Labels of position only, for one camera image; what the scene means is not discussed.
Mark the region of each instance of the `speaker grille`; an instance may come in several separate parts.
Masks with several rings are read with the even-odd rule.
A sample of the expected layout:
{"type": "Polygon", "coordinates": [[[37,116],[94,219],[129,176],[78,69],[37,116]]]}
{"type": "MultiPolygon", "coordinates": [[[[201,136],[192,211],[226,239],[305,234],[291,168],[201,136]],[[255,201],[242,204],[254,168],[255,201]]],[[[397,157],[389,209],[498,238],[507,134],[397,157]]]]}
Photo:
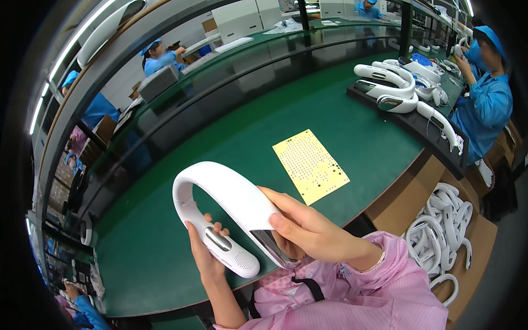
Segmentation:
{"type": "Polygon", "coordinates": [[[239,251],[234,256],[234,262],[237,263],[238,267],[245,269],[245,270],[251,270],[255,267],[254,256],[245,251],[239,251]]]}

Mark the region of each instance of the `pink uniform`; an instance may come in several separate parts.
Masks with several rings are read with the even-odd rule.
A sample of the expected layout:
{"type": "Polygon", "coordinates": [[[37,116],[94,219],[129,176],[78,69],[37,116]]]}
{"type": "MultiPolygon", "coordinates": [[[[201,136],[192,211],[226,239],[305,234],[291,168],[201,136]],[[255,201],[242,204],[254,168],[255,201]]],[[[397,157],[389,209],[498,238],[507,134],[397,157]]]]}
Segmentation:
{"type": "Polygon", "coordinates": [[[408,257],[405,241],[382,231],[364,239],[384,246],[379,265],[358,272],[346,262],[307,257],[296,269],[278,269],[257,283],[254,299],[261,318],[240,329],[445,329],[447,308],[429,290],[426,271],[408,257]],[[315,302],[293,276],[315,280],[325,300],[315,302]]]}
{"type": "Polygon", "coordinates": [[[88,137],[86,134],[81,131],[81,129],[78,126],[75,126],[73,128],[73,131],[70,134],[70,138],[74,136],[76,138],[75,142],[71,144],[70,152],[72,154],[79,155],[81,154],[82,149],[84,148],[84,144],[86,143],[86,140],[88,140],[88,137]]]}

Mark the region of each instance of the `fingernail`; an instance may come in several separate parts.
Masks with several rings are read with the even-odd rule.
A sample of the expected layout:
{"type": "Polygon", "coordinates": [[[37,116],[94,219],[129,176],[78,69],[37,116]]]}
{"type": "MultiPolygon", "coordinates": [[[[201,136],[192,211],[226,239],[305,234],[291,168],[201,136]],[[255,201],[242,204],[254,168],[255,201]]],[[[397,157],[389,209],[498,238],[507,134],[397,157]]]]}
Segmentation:
{"type": "Polygon", "coordinates": [[[273,227],[277,227],[278,225],[280,225],[280,222],[282,221],[282,217],[280,216],[279,213],[272,213],[270,216],[269,216],[269,223],[273,226],[273,227]]]}

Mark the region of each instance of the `bracelet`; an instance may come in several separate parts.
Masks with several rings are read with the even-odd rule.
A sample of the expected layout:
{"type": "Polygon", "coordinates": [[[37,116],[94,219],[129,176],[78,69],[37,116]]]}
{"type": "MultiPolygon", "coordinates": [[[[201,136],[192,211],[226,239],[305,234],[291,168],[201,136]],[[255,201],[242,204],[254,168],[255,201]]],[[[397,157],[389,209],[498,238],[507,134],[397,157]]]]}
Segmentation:
{"type": "Polygon", "coordinates": [[[379,246],[380,249],[381,249],[381,257],[380,259],[378,260],[378,262],[376,262],[376,264],[374,266],[372,266],[371,268],[367,269],[367,270],[360,270],[359,272],[366,272],[366,271],[369,271],[371,270],[372,268],[376,267],[377,265],[381,264],[381,262],[385,259],[385,248],[383,247],[383,245],[379,244],[378,242],[372,242],[372,244],[376,245],[376,246],[379,246]]]}

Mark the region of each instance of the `sticker sheet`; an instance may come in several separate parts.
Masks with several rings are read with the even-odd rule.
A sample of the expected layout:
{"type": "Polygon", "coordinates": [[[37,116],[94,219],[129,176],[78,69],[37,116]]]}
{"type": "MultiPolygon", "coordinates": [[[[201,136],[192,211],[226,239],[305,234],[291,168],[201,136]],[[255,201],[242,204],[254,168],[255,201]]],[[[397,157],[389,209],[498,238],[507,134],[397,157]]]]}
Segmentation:
{"type": "Polygon", "coordinates": [[[277,143],[273,150],[306,205],[350,181],[309,129],[277,143]]]}

